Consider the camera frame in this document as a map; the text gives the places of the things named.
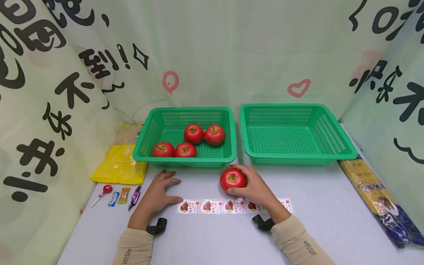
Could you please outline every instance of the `blue candy wrapper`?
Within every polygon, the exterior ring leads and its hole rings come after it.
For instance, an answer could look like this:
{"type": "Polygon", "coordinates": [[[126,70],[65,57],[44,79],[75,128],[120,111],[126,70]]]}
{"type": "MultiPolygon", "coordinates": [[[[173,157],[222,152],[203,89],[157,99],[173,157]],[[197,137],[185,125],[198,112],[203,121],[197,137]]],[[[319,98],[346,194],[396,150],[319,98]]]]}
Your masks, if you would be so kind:
{"type": "Polygon", "coordinates": [[[109,201],[109,203],[107,204],[107,206],[110,206],[110,207],[114,207],[115,206],[115,204],[116,204],[116,202],[118,201],[118,199],[119,199],[119,192],[114,192],[113,193],[113,195],[112,195],[112,199],[110,199],[110,201],[109,201]]]}

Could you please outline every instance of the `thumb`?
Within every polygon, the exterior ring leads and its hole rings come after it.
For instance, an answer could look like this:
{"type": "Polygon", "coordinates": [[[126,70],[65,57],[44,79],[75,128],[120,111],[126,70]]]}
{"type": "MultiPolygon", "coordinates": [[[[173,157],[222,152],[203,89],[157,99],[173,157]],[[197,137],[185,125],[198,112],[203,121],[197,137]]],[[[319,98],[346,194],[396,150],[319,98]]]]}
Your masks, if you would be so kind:
{"type": "Polygon", "coordinates": [[[228,190],[227,190],[227,192],[229,193],[229,194],[231,194],[231,195],[235,195],[235,196],[242,196],[242,197],[245,197],[244,196],[244,189],[245,188],[229,188],[228,190]]]}
{"type": "Polygon", "coordinates": [[[167,204],[178,204],[183,202],[183,198],[179,196],[167,196],[167,204]]]}

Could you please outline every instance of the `green plastic basket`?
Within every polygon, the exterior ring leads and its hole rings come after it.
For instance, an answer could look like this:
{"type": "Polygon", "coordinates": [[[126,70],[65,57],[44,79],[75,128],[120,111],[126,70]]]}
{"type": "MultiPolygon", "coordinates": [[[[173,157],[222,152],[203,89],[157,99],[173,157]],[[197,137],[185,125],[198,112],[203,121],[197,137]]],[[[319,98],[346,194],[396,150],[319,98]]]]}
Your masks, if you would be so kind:
{"type": "Polygon", "coordinates": [[[245,152],[254,164],[326,165],[358,154],[321,104],[244,104],[240,125],[245,152]]]}
{"type": "Polygon", "coordinates": [[[229,108],[157,108],[150,111],[137,139],[134,160],[158,167],[222,167],[236,159],[236,132],[233,112],[229,108]],[[155,144],[169,142],[174,147],[185,142],[184,129],[196,123],[206,130],[217,124],[225,130],[221,146],[210,146],[204,140],[196,145],[197,157],[152,157],[155,144]]]}

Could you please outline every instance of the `apple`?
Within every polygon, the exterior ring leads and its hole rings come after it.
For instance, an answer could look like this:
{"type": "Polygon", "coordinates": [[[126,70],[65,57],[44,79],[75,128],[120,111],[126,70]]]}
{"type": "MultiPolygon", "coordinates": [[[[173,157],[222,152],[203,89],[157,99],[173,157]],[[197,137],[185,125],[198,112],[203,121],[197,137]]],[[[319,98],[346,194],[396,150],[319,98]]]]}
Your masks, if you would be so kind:
{"type": "Polygon", "coordinates": [[[175,148],[175,157],[196,157],[197,156],[197,149],[196,147],[189,143],[189,142],[183,142],[175,148]]]}
{"type": "Polygon", "coordinates": [[[247,186],[244,174],[235,168],[226,169],[219,179],[222,190],[228,194],[229,188],[245,188],[247,186]]]}
{"type": "Polygon", "coordinates": [[[188,203],[186,201],[180,206],[180,210],[181,211],[187,211],[188,210],[188,203]]]}
{"type": "Polygon", "coordinates": [[[205,131],[205,141],[213,146],[221,145],[225,140],[225,131],[219,125],[209,126],[205,131]]]}
{"type": "Polygon", "coordinates": [[[184,130],[184,139],[194,145],[200,144],[203,140],[203,129],[197,124],[190,124],[184,130]]]}
{"type": "Polygon", "coordinates": [[[174,146],[168,142],[160,142],[153,147],[154,157],[173,157],[174,152],[174,146]]]}
{"type": "Polygon", "coordinates": [[[232,211],[233,210],[233,202],[229,201],[226,205],[225,205],[225,209],[228,211],[232,211]]]}
{"type": "Polygon", "coordinates": [[[247,205],[247,207],[252,210],[255,211],[256,210],[256,204],[254,204],[253,202],[249,202],[249,204],[247,205]]]}
{"type": "Polygon", "coordinates": [[[203,210],[207,211],[211,209],[211,203],[210,201],[207,201],[204,205],[203,205],[203,210]]]}

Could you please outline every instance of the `yellow plastic bag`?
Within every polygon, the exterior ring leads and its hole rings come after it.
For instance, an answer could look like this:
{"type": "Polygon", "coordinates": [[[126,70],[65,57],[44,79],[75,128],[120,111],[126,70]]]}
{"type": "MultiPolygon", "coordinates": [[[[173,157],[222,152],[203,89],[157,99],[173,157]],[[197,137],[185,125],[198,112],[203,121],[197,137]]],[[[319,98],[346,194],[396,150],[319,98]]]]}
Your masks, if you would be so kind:
{"type": "Polygon", "coordinates": [[[122,125],[103,162],[91,176],[102,183],[143,184],[147,163],[134,161],[132,153],[142,125],[122,125]]]}
{"type": "Polygon", "coordinates": [[[142,184],[147,163],[134,161],[134,147],[135,145],[113,145],[90,179],[102,183],[142,184]]]}

